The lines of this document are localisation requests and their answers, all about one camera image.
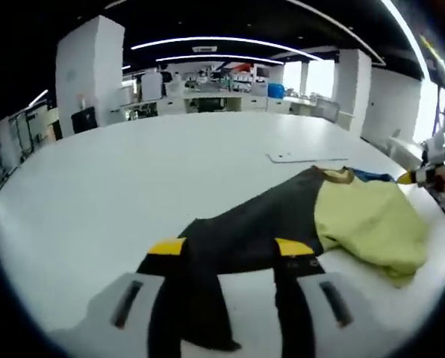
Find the round white table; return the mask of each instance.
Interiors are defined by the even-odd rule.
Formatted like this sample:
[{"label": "round white table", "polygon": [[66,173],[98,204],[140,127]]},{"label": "round white table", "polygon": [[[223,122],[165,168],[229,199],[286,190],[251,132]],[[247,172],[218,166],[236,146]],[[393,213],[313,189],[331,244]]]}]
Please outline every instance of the round white table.
[{"label": "round white table", "polygon": [[[44,330],[73,327],[85,316],[88,301],[121,274],[134,272],[157,240],[314,165],[271,163],[266,154],[278,151],[348,158],[315,163],[325,168],[403,173],[350,132],[312,117],[196,113],[98,128],[42,148],[1,190],[4,270]],[[406,339],[444,290],[445,216],[424,189],[402,190],[430,225],[429,259],[413,282],[396,289],[342,250],[325,253],[320,262],[326,271],[348,277],[381,324]],[[272,271],[220,280],[234,339],[244,347],[238,357],[277,357]],[[196,350],[184,347],[185,356]]]}]

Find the chair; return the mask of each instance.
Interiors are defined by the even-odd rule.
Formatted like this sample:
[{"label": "chair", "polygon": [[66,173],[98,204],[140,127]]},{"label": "chair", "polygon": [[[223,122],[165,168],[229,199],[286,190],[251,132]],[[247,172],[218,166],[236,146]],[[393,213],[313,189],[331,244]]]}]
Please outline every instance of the chair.
[{"label": "chair", "polygon": [[329,122],[335,123],[339,116],[340,105],[337,102],[329,101],[322,97],[317,97],[316,107],[312,110],[311,115],[327,119]]}]

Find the led strip light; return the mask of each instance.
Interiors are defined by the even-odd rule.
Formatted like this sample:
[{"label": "led strip light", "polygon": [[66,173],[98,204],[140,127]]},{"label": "led strip light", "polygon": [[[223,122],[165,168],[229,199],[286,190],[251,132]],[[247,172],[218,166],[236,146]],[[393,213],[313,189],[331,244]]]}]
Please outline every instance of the led strip light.
[{"label": "led strip light", "polygon": [[156,62],[162,62],[162,61],[171,61],[171,60],[185,60],[188,58],[212,58],[212,57],[218,57],[218,58],[235,58],[238,60],[254,60],[257,62],[267,62],[267,63],[273,63],[275,65],[283,65],[284,62],[277,61],[277,60],[270,60],[269,58],[259,58],[259,57],[252,57],[252,56],[239,56],[236,54],[189,54],[187,56],[173,56],[173,57],[164,57],[164,58],[158,58]]},{"label": "led strip light", "polygon": [[277,43],[269,43],[267,41],[243,39],[243,38],[239,38],[239,37],[220,37],[220,36],[178,37],[175,39],[153,41],[152,43],[142,43],[141,45],[136,45],[136,46],[131,47],[131,49],[138,50],[139,48],[163,45],[165,43],[181,43],[184,41],[204,41],[204,40],[206,40],[206,41],[208,41],[208,40],[209,41],[235,41],[235,42],[239,42],[239,43],[252,43],[255,45],[269,46],[269,47],[273,47],[273,48],[279,48],[279,49],[285,50],[285,51],[294,52],[296,54],[301,54],[302,56],[309,57],[312,60],[318,60],[318,61],[322,60],[320,57],[314,56],[312,54],[308,54],[307,52],[304,52],[301,50],[297,50],[296,48],[279,45]]},{"label": "led strip light", "polygon": [[46,89],[44,90],[42,93],[40,93],[32,102],[30,102],[30,104],[28,105],[27,108],[33,106],[34,104],[36,104],[38,102],[39,99],[41,99],[44,95],[46,95],[49,91]]},{"label": "led strip light", "polygon": [[402,14],[398,11],[398,9],[395,7],[392,1],[390,0],[380,0],[380,1],[383,3],[383,5],[385,5],[387,10],[390,11],[394,19],[398,22],[403,33],[407,37],[407,40],[410,43],[411,48],[414,50],[415,56],[417,57],[418,63],[420,64],[420,68],[422,69],[423,77],[429,80],[430,79],[429,68],[426,65],[425,59],[423,58],[422,50],[418,46],[418,42],[415,40],[415,36],[411,32],[409,26],[407,25],[407,22],[405,21],[405,19],[403,19]]}]

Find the yellow shirt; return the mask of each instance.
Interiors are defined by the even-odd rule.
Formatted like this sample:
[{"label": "yellow shirt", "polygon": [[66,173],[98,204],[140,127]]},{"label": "yellow shirt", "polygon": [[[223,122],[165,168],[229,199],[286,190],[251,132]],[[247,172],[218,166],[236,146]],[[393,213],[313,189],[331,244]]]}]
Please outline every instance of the yellow shirt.
[{"label": "yellow shirt", "polygon": [[395,183],[325,170],[315,225],[324,251],[343,247],[403,286],[426,261],[428,225]]}]

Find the white pillar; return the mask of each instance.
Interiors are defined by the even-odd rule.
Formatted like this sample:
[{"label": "white pillar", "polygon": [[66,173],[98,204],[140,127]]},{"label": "white pillar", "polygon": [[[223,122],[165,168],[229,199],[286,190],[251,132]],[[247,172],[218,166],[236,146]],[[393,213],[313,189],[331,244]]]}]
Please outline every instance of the white pillar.
[{"label": "white pillar", "polygon": [[340,50],[335,101],[353,115],[350,132],[360,136],[370,95],[372,60],[360,50]]},{"label": "white pillar", "polygon": [[339,64],[334,63],[334,86],[332,87],[332,101],[337,101],[338,84],[339,84]]},{"label": "white pillar", "polygon": [[98,16],[68,34],[58,43],[56,92],[63,137],[74,134],[71,115],[80,110],[78,96],[94,106],[99,126],[123,120],[118,107],[122,86],[122,46],[125,29]]},{"label": "white pillar", "polygon": [[300,88],[299,88],[299,94],[304,95],[305,94],[305,88],[307,87],[307,76],[309,74],[309,63],[302,62],[302,68],[300,71]]},{"label": "white pillar", "polygon": [[274,84],[282,84],[284,78],[284,65],[271,67],[269,81]]}]

